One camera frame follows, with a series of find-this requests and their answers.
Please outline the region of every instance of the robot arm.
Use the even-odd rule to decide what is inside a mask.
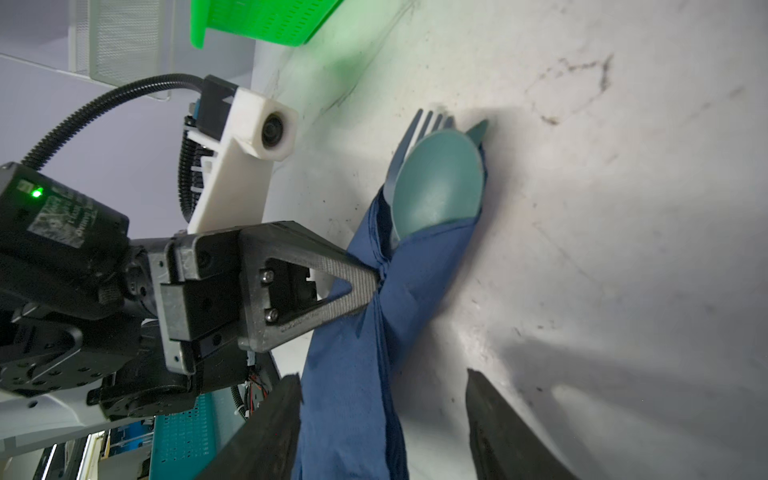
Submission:
[[[102,379],[87,401],[109,419],[182,412],[254,369],[276,382],[273,347],[370,301],[375,272],[297,223],[260,223],[295,112],[212,77],[201,90],[188,135],[213,153],[173,237],[130,241],[125,215],[37,172],[47,160],[0,167],[0,389]],[[318,300],[310,269],[349,291]]]

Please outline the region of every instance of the black cable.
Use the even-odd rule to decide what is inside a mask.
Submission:
[[[176,88],[202,92],[203,79],[188,74],[165,74],[110,90],[64,119],[29,151],[22,164],[40,170],[65,143],[104,113],[134,98]]]
[[[237,388],[237,385],[230,387],[230,391],[232,393],[232,400],[235,402],[235,406],[237,407],[237,411],[240,413],[240,416],[243,417],[243,420],[248,420],[248,418],[245,416],[245,404],[243,403],[243,397],[240,395],[240,389]]]
[[[192,213],[200,199],[200,194],[192,191],[192,187],[203,188],[203,174],[192,170],[192,167],[200,167],[200,158],[214,154],[189,138],[189,127],[195,126],[195,120],[190,115],[184,118],[184,134],[181,137],[181,152],[179,153],[179,206],[181,214],[187,223],[192,220]]]

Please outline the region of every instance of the blue napkin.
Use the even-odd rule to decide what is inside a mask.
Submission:
[[[409,477],[390,375],[434,314],[478,218],[421,230],[390,252],[389,205],[376,195],[347,251],[379,271],[379,291],[361,313],[313,334],[293,480]]]

